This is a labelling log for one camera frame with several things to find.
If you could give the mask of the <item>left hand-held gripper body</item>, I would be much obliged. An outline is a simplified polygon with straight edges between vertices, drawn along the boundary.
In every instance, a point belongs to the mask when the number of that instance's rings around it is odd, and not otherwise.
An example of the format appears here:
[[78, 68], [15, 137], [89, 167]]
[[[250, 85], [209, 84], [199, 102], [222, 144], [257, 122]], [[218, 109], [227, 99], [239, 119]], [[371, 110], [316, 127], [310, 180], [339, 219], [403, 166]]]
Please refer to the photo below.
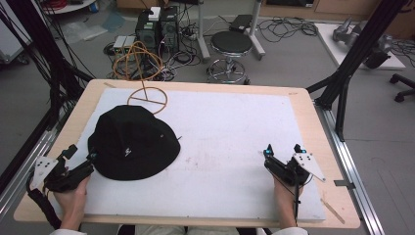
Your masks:
[[53, 192], [67, 192], [78, 187], [79, 183], [94, 171], [92, 162], [86, 160], [79, 166], [68, 169], [66, 159], [38, 157], [34, 172], [29, 179], [29, 188], [38, 189], [40, 185]]

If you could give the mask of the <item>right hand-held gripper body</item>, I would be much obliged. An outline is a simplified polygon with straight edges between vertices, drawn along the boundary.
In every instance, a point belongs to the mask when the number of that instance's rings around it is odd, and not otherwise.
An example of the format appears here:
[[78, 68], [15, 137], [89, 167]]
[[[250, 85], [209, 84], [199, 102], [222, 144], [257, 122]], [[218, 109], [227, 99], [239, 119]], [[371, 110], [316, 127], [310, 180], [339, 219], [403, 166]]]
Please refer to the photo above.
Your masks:
[[290, 186], [304, 185], [309, 175], [315, 176], [322, 182], [326, 181], [317, 160], [308, 153], [293, 153], [292, 158], [285, 164], [275, 157], [265, 159], [264, 166], [271, 174]]

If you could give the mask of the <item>black bucket hat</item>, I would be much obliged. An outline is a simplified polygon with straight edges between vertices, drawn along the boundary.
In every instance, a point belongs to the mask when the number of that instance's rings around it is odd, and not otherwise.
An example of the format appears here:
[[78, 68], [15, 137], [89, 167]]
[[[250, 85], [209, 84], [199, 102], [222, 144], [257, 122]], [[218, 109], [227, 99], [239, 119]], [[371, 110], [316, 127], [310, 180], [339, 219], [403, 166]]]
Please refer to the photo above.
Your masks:
[[109, 179], [152, 177], [178, 157], [180, 143], [172, 128], [141, 106], [116, 106], [99, 116], [88, 138], [96, 170]]

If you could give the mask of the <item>person's left hand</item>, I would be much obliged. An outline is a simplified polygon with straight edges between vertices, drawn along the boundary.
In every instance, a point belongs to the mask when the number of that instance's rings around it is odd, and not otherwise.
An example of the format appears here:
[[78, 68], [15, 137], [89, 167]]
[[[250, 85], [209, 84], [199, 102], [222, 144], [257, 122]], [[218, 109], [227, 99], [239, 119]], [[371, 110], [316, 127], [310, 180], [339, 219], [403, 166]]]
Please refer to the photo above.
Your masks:
[[84, 217], [87, 199], [87, 184], [90, 177], [83, 179], [76, 189], [64, 193], [55, 192], [54, 196], [60, 205], [63, 215], [61, 229], [77, 231]]

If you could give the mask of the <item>white foam mat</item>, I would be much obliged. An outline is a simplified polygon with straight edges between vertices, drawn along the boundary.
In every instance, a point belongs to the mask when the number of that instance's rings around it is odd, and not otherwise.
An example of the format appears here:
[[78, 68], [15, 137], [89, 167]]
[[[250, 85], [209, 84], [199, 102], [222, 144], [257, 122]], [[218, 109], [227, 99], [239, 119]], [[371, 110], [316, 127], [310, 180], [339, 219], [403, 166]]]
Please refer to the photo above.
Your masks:
[[115, 181], [94, 172], [88, 184], [89, 215], [180, 219], [277, 220], [273, 179], [263, 150], [287, 162], [302, 142], [289, 97], [168, 91], [157, 117], [175, 132], [177, 159], [148, 179]]

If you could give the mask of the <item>thin wooden stick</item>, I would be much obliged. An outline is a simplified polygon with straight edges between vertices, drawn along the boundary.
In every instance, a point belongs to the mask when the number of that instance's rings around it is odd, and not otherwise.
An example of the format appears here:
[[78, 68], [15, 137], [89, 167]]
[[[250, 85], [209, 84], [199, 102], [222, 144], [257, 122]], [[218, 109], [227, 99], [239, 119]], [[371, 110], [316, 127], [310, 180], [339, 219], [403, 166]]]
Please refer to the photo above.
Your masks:
[[343, 217], [324, 199], [320, 198], [321, 203], [327, 208], [328, 211], [330, 211], [333, 216], [341, 223], [346, 224], [346, 221], [343, 219]]

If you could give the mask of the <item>white platform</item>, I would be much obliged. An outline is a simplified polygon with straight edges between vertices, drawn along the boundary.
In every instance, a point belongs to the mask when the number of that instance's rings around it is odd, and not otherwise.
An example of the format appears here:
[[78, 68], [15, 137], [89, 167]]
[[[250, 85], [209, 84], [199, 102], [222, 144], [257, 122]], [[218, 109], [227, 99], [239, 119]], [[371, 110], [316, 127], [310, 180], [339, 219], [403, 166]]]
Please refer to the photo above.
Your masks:
[[[340, 24], [317, 23], [315, 26], [318, 28], [319, 38], [324, 42], [325, 47], [335, 64], [339, 66], [348, 53], [348, 48], [342, 41], [336, 42], [332, 39], [333, 31], [338, 28]], [[405, 69], [405, 65], [395, 54], [389, 52], [388, 55], [390, 57], [379, 66], [379, 70], [401, 71]]]

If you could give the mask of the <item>white table leg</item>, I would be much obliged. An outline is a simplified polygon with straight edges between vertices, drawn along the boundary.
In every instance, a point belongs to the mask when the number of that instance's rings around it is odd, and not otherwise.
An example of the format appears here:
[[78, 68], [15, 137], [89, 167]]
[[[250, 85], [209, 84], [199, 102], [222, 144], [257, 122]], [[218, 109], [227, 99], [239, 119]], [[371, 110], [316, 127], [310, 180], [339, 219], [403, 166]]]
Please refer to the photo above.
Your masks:
[[207, 63], [210, 60], [210, 53], [204, 38], [204, 0], [197, 0], [198, 2], [198, 33], [197, 41], [200, 47], [202, 61]]
[[251, 27], [249, 29], [249, 38], [253, 44], [254, 50], [257, 54], [257, 58], [259, 60], [261, 60], [265, 56], [265, 51], [255, 35], [261, 2], [262, 0], [254, 0], [253, 19]]

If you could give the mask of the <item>black round stool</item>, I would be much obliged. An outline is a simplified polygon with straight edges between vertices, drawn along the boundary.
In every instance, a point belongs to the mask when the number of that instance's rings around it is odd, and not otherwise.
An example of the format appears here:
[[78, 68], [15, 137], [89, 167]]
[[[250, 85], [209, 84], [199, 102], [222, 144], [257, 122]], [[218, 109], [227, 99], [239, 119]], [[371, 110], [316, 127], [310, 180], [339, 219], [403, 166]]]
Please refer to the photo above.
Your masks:
[[248, 55], [253, 44], [250, 38], [242, 32], [220, 31], [210, 39], [214, 52], [223, 56], [215, 60], [207, 68], [207, 81], [216, 80], [221, 83], [236, 83], [243, 81], [245, 85], [251, 83], [246, 74], [245, 67], [237, 58]]

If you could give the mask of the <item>clear plastic sheet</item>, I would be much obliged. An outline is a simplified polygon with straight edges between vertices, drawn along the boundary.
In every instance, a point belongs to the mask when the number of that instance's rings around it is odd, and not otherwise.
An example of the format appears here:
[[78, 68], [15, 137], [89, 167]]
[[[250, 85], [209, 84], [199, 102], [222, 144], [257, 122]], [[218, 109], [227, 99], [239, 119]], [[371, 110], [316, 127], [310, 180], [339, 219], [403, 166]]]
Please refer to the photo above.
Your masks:
[[124, 25], [125, 19], [118, 13], [111, 13], [102, 24], [87, 25], [86, 22], [67, 23], [62, 27], [67, 43], [90, 41], [107, 32], [114, 32]]

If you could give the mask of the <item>black power box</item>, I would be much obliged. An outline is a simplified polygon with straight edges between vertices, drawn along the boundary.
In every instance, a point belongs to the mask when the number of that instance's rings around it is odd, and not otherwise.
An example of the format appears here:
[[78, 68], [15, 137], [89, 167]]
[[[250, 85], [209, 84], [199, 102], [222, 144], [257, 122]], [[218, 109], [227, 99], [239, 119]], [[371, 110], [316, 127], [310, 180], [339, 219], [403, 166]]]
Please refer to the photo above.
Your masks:
[[243, 33], [251, 25], [252, 19], [252, 15], [238, 15], [230, 24], [229, 29]]

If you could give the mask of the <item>black computer tower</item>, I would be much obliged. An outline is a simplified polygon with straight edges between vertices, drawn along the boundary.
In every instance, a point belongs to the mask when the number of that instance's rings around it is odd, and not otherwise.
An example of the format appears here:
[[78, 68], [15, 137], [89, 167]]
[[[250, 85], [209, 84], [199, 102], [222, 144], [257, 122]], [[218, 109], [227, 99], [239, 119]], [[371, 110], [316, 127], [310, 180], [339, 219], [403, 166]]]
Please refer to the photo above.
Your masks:
[[135, 27], [136, 39], [141, 41], [148, 50], [156, 52], [161, 40], [161, 26], [159, 22], [150, 21], [149, 13], [142, 12]]
[[161, 12], [161, 43], [165, 52], [176, 53], [179, 50], [178, 7], [171, 6]]

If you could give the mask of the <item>aluminium rail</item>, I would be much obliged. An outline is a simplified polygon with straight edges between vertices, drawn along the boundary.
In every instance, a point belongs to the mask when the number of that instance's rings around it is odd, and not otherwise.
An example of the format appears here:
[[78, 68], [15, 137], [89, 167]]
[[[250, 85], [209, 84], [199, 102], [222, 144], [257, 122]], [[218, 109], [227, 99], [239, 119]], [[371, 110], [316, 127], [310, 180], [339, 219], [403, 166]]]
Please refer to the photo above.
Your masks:
[[0, 174], [0, 222], [15, 200], [25, 191], [25, 183], [38, 156], [46, 156], [60, 132], [61, 123], [48, 110], [18, 153]]
[[333, 115], [333, 112], [323, 110], [318, 106], [315, 106], [315, 110], [326, 132], [326, 136], [334, 148], [333, 152], [341, 173], [344, 176], [343, 180], [353, 182], [355, 185], [353, 190], [347, 191], [351, 195], [352, 201], [357, 209], [359, 220], [364, 224], [369, 235], [386, 235], [363, 181], [361, 180], [348, 146], [345, 141], [341, 140], [335, 131], [336, 118]]

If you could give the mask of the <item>grey metal bracket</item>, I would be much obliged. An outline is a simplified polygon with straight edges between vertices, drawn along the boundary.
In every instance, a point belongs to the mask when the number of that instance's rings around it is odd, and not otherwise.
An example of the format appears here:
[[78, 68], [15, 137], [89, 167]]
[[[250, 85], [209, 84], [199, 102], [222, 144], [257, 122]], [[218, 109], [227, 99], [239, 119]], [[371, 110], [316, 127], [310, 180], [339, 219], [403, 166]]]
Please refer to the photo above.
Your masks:
[[353, 190], [355, 188], [354, 183], [347, 180], [335, 180], [334, 183], [337, 187], [345, 187], [347, 190]]

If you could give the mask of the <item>black metal frame stand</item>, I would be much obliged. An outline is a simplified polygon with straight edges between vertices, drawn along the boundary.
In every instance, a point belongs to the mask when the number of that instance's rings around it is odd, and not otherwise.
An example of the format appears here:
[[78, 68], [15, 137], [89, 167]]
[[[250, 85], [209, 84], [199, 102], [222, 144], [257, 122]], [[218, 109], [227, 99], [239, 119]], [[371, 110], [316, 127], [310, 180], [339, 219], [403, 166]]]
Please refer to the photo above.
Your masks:
[[65, 104], [74, 105], [84, 91], [81, 82], [94, 79], [63, 55], [49, 27], [42, 20], [31, 0], [6, 0], [37, 50], [37, 54], [23, 41], [14, 22], [0, 11], [0, 20], [15, 35], [29, 57], [50, 86], [51, 109], [58, 111]]
[[406, 2], [407, 0], [382, 0], [334, 73], [306, 88], [308, 93], [324, 88], [322, 95], [315, 100], [316, 105], [323, 110], [331, 110], [333, 102], [339, 99], [335, 133], [342, 142], [345, 141], [344, 123], [349, 82]]

